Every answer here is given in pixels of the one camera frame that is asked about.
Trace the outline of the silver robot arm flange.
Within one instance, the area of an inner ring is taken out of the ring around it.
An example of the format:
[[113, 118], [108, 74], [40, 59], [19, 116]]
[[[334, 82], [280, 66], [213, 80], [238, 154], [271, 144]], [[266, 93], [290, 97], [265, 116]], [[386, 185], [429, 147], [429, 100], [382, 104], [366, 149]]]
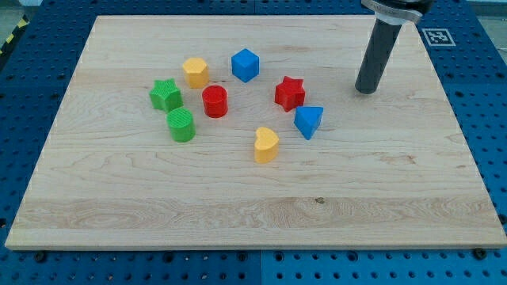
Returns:
[[434, 0], [361, 0], [360, 4], [372, 10], [375, 16], [389, 25], [417, 24], [428, 13]]

